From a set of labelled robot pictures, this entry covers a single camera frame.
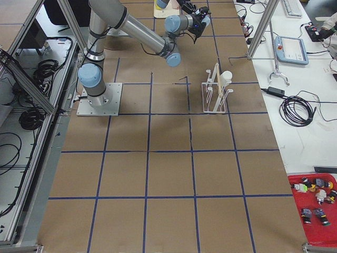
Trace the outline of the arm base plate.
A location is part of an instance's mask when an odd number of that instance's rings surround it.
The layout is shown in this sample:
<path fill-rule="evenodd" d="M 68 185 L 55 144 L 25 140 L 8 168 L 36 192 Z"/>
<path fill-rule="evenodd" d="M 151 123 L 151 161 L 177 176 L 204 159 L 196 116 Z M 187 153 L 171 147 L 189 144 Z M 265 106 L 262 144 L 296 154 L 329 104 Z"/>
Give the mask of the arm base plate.
<path fill-rule="evenodd" d="M 77 108 L 78 116 L 118 116 L 123 83 L 105 83 L 106 90 L 101 96 L 92 97 L 83 89 Z"/>

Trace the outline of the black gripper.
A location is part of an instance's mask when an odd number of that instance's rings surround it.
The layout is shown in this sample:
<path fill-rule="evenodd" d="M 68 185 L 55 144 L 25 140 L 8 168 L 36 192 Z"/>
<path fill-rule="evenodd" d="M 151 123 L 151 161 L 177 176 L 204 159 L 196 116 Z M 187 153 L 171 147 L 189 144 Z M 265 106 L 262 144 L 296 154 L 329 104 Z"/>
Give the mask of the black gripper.
<path fill-rule="evenodd" d="M 195 36 L 201 36 L 204 31 L 204 26 L 199 23 L 196 18 L 195 11 L 198 8 L 195 5 L 188 7 L 188 14 L 190 16 L 191 21 L 189 21 L 188 31 Z"/>

